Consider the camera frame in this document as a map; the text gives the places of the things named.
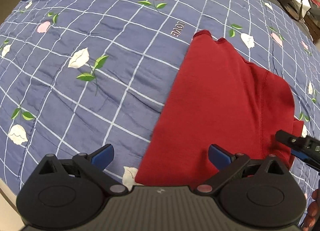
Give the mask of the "right hand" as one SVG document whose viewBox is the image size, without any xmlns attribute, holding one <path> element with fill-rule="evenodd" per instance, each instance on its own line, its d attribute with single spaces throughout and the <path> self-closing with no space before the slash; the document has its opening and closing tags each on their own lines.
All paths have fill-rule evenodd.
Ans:
<svg viewBox="0 0 320 231">
<path fill-rule="evenodd" d="M 310 230 L 316 223 L 317 215 L 319 213 L 319 205 L 318 205 L 318 195 L 319 195 L 319 189 L 316 189 L 312 193 L 312 199 L 313 202 L 310 203 L 307 209 L 307 215 L 303 221 L 302 230 L 308 231 Z"/>
</svg>

